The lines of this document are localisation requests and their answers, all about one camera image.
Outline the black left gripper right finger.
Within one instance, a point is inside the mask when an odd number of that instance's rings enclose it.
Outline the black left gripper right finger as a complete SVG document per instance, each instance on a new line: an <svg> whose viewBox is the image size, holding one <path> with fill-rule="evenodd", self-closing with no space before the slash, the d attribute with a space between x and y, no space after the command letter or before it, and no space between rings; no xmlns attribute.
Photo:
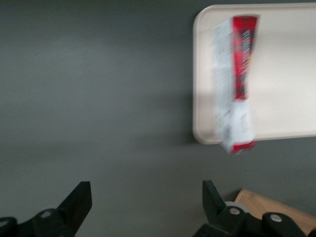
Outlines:
<svg viewBox="0 0 316 237"><path fill-rule="evenodd" d="M202 182L202 205L208 223L195 237L237 237L246 223L246 213L239 207L227 206L211 180Z"/></svg>

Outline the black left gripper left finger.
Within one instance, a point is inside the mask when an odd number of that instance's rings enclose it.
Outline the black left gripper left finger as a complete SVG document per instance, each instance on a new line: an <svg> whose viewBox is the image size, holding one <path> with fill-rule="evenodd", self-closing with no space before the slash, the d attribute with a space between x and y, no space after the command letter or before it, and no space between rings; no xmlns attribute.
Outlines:
<svg viewBox="0 0 316 237"><path fill-rule="evenodd" d="M91 185L80 182L56 208L33 217L36 237L74 237L92 207Z"/></svg>

